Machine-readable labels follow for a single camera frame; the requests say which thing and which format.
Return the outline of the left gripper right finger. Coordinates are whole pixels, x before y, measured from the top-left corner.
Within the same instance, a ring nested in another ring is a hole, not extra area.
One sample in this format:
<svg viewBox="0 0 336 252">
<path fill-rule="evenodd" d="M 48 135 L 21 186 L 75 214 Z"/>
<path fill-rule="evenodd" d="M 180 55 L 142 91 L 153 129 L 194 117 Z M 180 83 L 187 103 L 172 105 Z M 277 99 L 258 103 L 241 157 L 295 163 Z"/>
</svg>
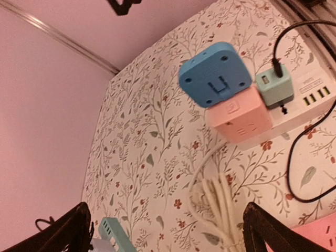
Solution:
<svg viewBox="0 0 336 252">
<path fill-rule="evenodd" d="M 254 202 L 243 213 L 246 251 L 324 251 L 324 247 L 297 234 Z"/>
</svg>

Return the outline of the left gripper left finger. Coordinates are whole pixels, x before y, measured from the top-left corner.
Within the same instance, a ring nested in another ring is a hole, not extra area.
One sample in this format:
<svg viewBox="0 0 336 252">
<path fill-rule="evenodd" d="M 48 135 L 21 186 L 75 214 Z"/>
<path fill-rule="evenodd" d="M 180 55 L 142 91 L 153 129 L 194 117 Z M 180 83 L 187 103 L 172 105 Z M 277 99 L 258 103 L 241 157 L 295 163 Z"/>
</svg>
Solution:
<svg viewBox="0 0 336 252">
<path fill-rule="evenodd" d="M 6 251 L 93 251 L 93 222 L 87 203 L 80 202 L 57 220 L 37 219 L 36 226 L 39 222 L 49 226 Z"/>
</svg>

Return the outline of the teal power strip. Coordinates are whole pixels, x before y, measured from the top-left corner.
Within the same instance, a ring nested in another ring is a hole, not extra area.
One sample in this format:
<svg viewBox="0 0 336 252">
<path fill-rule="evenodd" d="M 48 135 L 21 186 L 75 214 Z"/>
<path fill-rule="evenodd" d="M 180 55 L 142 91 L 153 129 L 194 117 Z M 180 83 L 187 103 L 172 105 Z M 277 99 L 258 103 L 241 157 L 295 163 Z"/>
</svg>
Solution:
<svg viewBox="0 0 336 252">
<path fill-rule="evenodd" d="M 98 227 L 102 240 L 112 242 L 117 251 L 137 252 L 117 218 L 104 217 Z"/>
</svg>

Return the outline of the pink power strip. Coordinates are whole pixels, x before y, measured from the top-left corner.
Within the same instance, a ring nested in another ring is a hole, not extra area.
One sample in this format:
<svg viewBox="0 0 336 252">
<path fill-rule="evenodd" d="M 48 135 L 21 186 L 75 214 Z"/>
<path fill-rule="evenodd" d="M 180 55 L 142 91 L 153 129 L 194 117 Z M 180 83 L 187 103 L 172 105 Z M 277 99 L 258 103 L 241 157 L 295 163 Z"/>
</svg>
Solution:
<svg viewBox="0 0 336 252">
<path fill-rule="evenodd" d="M 290 229 L 314 243 L 335 251 L 336 213 Z"/>
</svg>

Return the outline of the pink cube socket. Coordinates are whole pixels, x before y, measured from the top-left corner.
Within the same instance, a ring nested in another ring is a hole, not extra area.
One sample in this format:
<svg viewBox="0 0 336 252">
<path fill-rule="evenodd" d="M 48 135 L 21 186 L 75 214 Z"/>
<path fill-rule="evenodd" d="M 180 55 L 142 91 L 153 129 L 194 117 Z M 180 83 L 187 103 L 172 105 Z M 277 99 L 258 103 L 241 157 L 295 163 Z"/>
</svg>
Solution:
<svg viewBox="0 0 336 252">
<path fill-rule="evenodd" d="M 272 129 L 272 120 L 256 87 L 206 110 L 207 124 L 226 140 L 239 143 Z"/>
</svg>

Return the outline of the teal small adapter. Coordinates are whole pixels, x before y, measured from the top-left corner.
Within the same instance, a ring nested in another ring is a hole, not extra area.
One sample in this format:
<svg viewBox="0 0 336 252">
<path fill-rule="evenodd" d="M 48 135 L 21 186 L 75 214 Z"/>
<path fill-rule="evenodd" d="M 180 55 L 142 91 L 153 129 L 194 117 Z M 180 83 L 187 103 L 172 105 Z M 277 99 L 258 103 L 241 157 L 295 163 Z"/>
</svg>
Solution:
<svg viewBox="0 0 336 252">
<path fill-rule="evenodd" d="M 257 89 L 268 109 L 273 109 L 294 99 L 291 76 L 284 64 L 281 64 L 282 77 L 278 77 L 273 68 L 255 76 Z"/>
</svg>

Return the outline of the white power strip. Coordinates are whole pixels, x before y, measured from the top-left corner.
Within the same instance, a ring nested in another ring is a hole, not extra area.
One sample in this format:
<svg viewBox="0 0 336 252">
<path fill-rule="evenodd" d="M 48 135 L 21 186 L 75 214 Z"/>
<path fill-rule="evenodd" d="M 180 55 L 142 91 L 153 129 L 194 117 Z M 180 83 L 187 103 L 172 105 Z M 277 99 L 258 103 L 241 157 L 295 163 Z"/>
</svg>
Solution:
<svg viewBox="0 0 336 252">
<path fill-rule="evenodd" d="M 292 75 L 294 99 L 285 104 L 287 114 L 280 108 L 272 109 L 273 128 L 256 137 L 238 143 L 241 150 L 248 150 L 262 142 L 312 121 L 326 113 L 335 101 L 335 76 L 329 69 L 311 67 Z"/>
</svg>

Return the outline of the blue plug adapter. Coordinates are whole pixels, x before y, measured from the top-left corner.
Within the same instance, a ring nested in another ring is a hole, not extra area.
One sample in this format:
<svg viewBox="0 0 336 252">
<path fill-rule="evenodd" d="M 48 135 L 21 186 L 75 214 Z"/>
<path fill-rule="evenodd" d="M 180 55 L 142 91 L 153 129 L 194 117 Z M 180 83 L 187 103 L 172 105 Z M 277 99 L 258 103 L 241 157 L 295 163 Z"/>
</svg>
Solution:
<svg viewBox="0 0 336 252">
<path fill-rule="evenodd" d="M 247 89 L 251 75 L 235 48 L 217 42 L 182 64 L 180 88 L 200 107 L 209 108 Z"/>
</svg>

